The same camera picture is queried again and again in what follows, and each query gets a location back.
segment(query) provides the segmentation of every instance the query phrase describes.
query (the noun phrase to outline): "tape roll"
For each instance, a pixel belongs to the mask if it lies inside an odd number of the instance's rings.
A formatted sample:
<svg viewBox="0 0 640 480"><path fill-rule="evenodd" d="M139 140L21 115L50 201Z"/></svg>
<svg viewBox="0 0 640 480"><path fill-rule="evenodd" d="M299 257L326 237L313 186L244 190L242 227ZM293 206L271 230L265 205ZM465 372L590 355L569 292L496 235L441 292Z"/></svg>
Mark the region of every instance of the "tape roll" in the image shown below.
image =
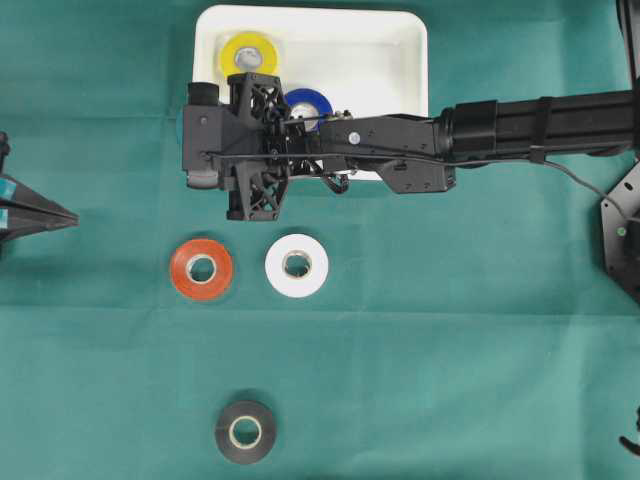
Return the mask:
<svg viewBox="0 0 640 480"><path fill-rule="evenodd" d="M211 262L209 278L194 278L192 270L198 260ZM222 244L207 238L196 238L174 252L169 271L176 290L192 300L206 302L218 298L231 285L233 261Z"/></svg>
<svg viewBox="0 0 640 480"><path fill-rule="evenodd" d="M284 99L291 107L291 116L294 118L319 117L333 113L333 107L327 97L317 90L298 88L287 93ZM305 130L308 132L317 130L320 123L322 120L304 122Z"/></svg>
<svg viewBox="0 0 640 480"><path fill-rule="evenodd" d="M238 438L236 426L241 421L257 427L255 439ZM215 438L220 452L233 463L249 465L262 460L276 441L276 422L271 411L258 402L240 401L227 406L216 423Z"/></svg>
<svg viewBox="0 0 640 480"><path fill-rule="evenodd" d="M292 271L291 260L302 261L298 271ZM316 239L293 234L275 242L264 262L269 282L287 297L302 298L317 292L329 274L329 257Z"/></svg>
<svg viewBox="0 0 640 480"><path fill-rule="evenodd" d="M278 54L266 36L244 32L232 37L222 47L219 64L225 77L245 72L273 75L278 68Z"/></svg>

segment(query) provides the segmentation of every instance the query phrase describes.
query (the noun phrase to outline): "red tape roll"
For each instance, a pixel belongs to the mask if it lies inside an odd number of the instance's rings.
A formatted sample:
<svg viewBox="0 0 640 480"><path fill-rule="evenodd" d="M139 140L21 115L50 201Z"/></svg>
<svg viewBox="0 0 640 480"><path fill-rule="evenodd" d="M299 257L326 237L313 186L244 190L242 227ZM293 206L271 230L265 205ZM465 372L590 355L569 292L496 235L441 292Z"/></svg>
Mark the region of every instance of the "red tape roll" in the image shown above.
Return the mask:
<svg viewBox="0 0 640 480"><path fill-rule="evenodd" d="M213 262L211 278L199 282L191 276L191 267L201 258ZM207 302L221 296L233 280L233 260L221 243L207 238L195 238L179 247L169 263L174 287L182 295L198 302Z"/></svg>

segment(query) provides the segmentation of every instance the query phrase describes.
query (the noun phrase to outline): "yellow tape roll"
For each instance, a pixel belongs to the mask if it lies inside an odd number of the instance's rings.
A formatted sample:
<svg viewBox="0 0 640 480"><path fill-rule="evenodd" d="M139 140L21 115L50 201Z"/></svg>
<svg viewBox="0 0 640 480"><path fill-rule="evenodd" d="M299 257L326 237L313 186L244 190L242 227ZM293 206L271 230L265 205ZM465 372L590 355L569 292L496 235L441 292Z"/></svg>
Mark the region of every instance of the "yellow tape roll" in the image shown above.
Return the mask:
<svg viewBox="0 0 640 480"><path fill-rule="evenodd" d="M219 63L225 77L244 72L273 75L278 67L278 54L264 35L244 32L231 38L222 47Z"/></svg>

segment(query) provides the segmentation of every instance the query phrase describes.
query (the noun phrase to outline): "black tape roll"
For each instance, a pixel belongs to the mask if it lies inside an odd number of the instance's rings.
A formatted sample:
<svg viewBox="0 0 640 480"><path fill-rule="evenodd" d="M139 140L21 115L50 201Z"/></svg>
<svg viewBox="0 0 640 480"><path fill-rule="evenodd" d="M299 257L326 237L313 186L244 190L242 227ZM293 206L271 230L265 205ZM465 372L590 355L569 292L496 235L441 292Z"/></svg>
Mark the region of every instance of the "black tape roll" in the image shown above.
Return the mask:
<svg viewBox="0 0 640 480"><path fill-rule="evenodd" d="M258 438L250 445L241 444L233 433L239 420L252 420L258 426ZM233 463L248 465L262 460L276 441L276 422L271 411L258 402L240 401L226 407L216 424L216 443L220 452Z"/></svg>

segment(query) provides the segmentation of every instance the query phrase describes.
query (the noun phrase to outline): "white tape roll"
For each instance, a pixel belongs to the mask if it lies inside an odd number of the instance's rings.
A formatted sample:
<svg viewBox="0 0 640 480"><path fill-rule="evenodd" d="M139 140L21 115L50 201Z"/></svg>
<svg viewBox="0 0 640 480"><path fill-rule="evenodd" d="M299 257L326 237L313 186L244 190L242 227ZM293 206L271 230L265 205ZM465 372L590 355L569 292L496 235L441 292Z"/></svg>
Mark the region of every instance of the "white tape roll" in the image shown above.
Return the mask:
<svg viewBox="0 0 640 480"><path fill-rule="evenodd" d="M293 257L302 260L302 271L293 272L288 268ZM327 279L329 257L316 239L300 234L287 235L271 246L264 269L278 292L287 297L308 297L317 292Z"/></svg>

